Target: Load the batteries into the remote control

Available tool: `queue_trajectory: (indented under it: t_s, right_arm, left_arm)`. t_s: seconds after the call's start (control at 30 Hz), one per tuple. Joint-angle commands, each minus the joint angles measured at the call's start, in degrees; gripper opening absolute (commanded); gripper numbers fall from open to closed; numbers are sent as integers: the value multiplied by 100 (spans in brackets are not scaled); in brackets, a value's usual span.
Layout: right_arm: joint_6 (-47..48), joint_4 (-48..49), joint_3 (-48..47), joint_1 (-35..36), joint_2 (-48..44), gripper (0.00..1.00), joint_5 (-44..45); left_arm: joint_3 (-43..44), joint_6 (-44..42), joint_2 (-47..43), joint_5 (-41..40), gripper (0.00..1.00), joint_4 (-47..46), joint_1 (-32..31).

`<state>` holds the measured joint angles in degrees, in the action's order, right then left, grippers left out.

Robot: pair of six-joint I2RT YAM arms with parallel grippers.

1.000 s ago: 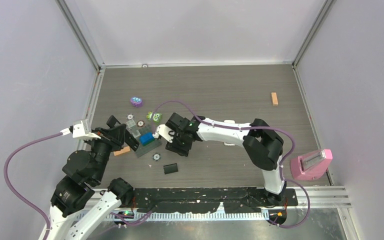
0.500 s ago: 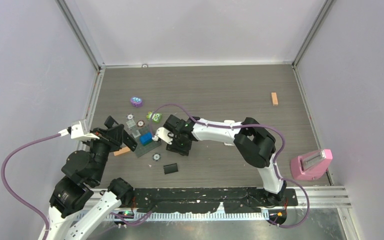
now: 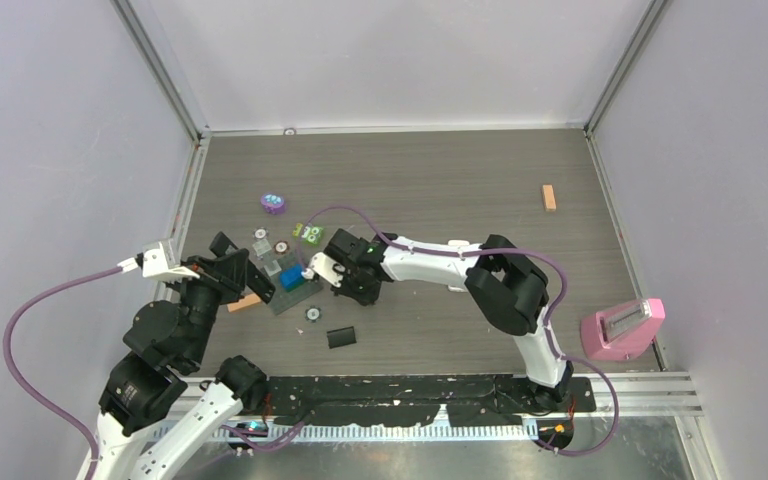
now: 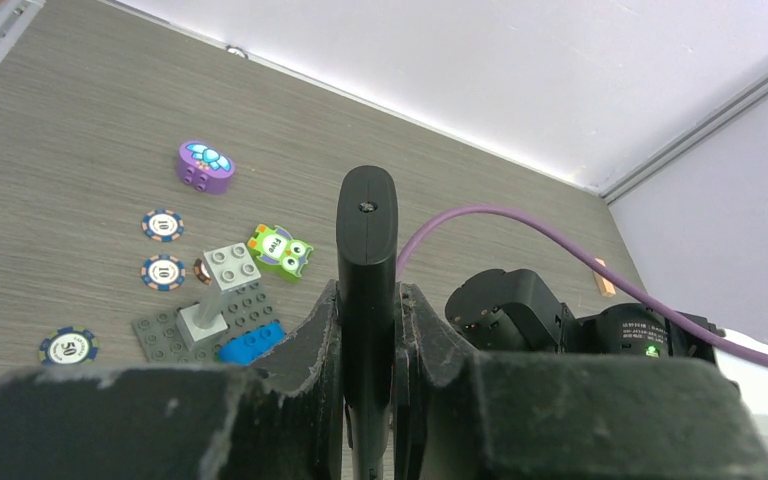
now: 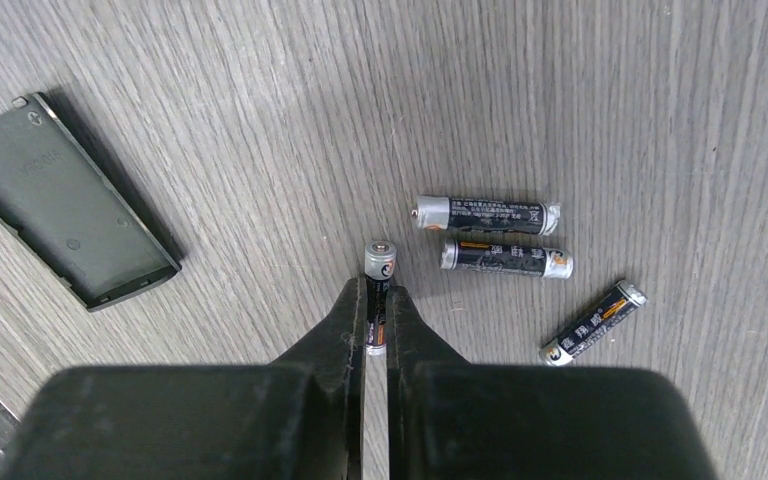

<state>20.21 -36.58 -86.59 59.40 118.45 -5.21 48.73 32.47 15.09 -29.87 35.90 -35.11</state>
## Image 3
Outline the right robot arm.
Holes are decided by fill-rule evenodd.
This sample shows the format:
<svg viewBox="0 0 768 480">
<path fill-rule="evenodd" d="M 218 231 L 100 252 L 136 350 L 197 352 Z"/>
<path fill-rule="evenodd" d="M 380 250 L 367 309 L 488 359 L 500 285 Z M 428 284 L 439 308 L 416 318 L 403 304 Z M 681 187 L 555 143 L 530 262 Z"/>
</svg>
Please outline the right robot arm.
<svg viewBox="0 0 768 480">
<path fill-rule="evenodd" d="M 534 403 L 551 411 L 570 398 L 574 368 L 550 328 L 548 276 L 501 235 L 443 245 L 391 233 L 365 240 L 340 229 L 313 255 L 306 273 L 362 306 L 378 300 L 384 283 L 418 281 L 464 290 L 492 327 L 513 338 Z"/>
</svg>

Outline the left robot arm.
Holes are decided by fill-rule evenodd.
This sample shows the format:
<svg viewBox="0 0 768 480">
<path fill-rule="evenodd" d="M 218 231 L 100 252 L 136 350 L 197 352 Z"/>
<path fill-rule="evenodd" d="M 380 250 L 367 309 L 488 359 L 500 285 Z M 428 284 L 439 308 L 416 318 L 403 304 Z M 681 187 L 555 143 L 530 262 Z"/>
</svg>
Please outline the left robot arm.
<svg viewBox="0 0 768 480">
<path fill-rule="evenodd" d="M 274 284 L 224 233 L 210 256 L 180 259 L 169 239 L 144 246 L 134 264 L 142 276 L 177 293 L 154 300 L 134 315 L 123 342 L 128 354 L 111 370 L 96 424 L 98 451 L 85 460 L 95 479 L 171 479 L 208 439 L 238 413 L 261 410 L 266 374 L 241 355 L 226 359 L 201 398 L 157 443 L 150 437 L 185 393 L 184 376 L 201 367 L 223 305 L 246 291 L 268 303 Z"/>
</svg>

